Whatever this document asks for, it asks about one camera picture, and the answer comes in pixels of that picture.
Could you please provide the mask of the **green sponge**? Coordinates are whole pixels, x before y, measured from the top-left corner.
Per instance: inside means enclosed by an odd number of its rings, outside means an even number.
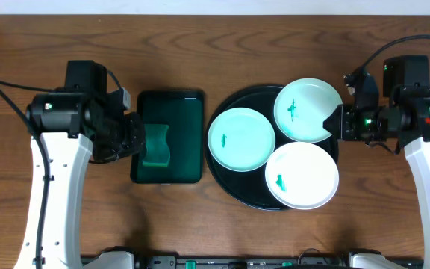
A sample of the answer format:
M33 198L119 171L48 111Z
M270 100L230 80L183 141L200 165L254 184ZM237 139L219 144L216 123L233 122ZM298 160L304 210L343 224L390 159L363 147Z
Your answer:
M144 167L167 168L170 150L167 143L169 126L165 124L145 124L146 154L142 160Z

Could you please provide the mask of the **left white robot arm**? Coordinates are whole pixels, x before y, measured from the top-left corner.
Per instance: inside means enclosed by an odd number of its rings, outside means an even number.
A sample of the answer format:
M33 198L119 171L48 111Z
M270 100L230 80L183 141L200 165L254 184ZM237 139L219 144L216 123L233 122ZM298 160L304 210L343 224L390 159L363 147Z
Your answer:
M88 164L108 164L145 147L130 94L124 87L107 90L112 76L95 61L69 61L64 85L37 94L26 108L33 176L17 268L82 268L79 226Z

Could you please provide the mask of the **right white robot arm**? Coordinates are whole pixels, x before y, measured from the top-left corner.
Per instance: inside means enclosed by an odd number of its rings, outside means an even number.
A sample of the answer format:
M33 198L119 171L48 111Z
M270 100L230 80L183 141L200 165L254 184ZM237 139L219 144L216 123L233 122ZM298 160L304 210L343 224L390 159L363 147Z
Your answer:
M425 268L430 268L430 72L425 55L403 55L384 61L383 89L363 68L345 75L355 100L338 105L323 122L332 136L369 147L396 140L414 177L423 226Z

